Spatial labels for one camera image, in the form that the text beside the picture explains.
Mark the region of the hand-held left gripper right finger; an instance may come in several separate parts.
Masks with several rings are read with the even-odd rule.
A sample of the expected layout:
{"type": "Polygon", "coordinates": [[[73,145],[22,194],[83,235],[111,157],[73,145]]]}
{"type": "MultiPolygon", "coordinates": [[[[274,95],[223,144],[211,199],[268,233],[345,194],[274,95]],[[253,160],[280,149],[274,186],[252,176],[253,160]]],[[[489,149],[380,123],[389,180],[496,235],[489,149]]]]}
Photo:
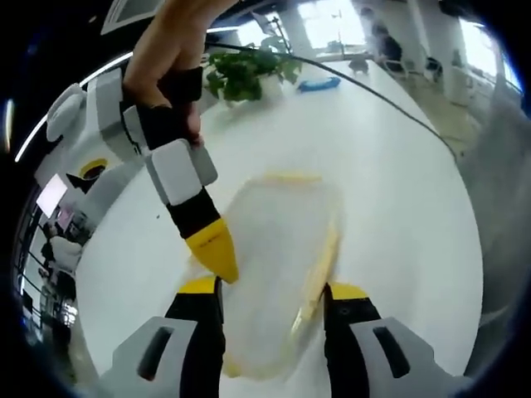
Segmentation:
{"type": "Polygon", "coordinates": [[[383,318],[357,286],[324,286],[324,355],[332,397],[454,397],[470,384],[436,364],[434,350],[383,318]]]}

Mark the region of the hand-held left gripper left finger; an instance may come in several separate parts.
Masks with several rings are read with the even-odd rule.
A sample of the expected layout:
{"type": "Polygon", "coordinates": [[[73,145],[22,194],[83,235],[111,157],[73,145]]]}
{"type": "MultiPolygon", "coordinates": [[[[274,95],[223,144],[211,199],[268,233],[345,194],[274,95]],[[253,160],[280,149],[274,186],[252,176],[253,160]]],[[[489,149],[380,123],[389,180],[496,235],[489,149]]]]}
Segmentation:
{"type": "Polygon", "coordinates": [[[218,397],[225,349],[222,280],[192,279],[114,350],[99,396],[218,397]]]}

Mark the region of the person's right hand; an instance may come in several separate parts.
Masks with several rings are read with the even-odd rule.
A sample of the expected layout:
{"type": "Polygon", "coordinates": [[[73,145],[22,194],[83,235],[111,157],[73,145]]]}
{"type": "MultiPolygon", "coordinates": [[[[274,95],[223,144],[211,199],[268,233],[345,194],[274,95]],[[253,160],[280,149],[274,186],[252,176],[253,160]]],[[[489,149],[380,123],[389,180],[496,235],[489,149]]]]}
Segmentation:
{"type": "Polygon", "coordinates": [[[192,146],[202,144],[197,102],[206,37],[206,26],[182,26],[175,32],[150,27],[134,48],[123,87],[151,149],[178,138],[192,146]]]}

